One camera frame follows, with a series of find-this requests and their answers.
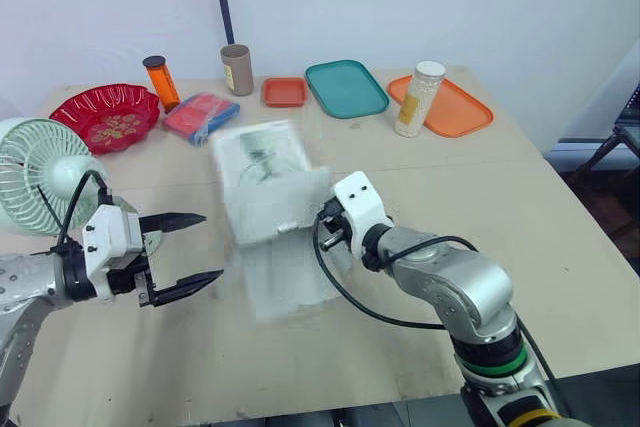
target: white fan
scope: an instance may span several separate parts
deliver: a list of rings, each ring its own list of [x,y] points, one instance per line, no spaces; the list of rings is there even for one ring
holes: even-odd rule
[[[82,175],[106,171],[71,129],[49,119],[14,118],[0,122],[0,228],[15,233],[57,234],[59,220]],[[70,229],[85,223],[98,204],[98,187],[87,182]]]

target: green ring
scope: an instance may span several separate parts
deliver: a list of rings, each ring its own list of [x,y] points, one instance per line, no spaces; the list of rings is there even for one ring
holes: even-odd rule
[[[525,362],[527,361],[527,350],[524,348],[524,345],[520,347],[520,353],[518,356],[513,359],[511,362],[502,365],[496,365],[493,367],[486,367],[482,365],[475,365],[469,362],[462,363],[472,372],[480,375],[486,375],[488,377],[501,377],[503,375],[509,375],[514,371],[518,370]]]

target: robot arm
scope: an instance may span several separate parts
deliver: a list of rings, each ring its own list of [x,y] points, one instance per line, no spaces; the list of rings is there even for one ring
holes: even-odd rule
[[[499,265],[444,241],[463,239],[435,240],[435,234],[395,226],[362,172],[338,182],[333,193],[319,214],[333,236],[319,248],[345,240],[367,269],[386,272],[404,292],[435,308],[451,337],[465,379],[461,393],[477,425],[542,425],[560,417],[522,339],[510,304],[511,280]]]
[[[135,290],[140,306],[160,306],[199,291],[222,271],[203,272],[155,290],[143,234],[171,232],[205,220],[195,214],[139,217],[105,198],[82,234],[85,247],[67,237],[49,252],[0,257],[0,427],[15,399],[45,317],[74,302]]]

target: white wall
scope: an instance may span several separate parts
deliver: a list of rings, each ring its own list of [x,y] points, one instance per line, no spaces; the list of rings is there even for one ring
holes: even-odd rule
[[[355,58],[467,64],[549,149],[640,31],[640,0],[229,0],[256,74]],[[0,107],[33,112],[55,85],[221,76],[217,0],[0,0]]]
[[[636,40],[618,66],[577,112],[562,137],[606,139],[622,109],[640,83],[640,40]]]

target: teal tray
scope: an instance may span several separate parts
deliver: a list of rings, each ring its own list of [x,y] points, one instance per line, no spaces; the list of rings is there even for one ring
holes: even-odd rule
[[[338,119],[379,114],[389,105],[389,97],[355,60],[338,60],[312,65],[305,72],[313,96],[323,110]]]

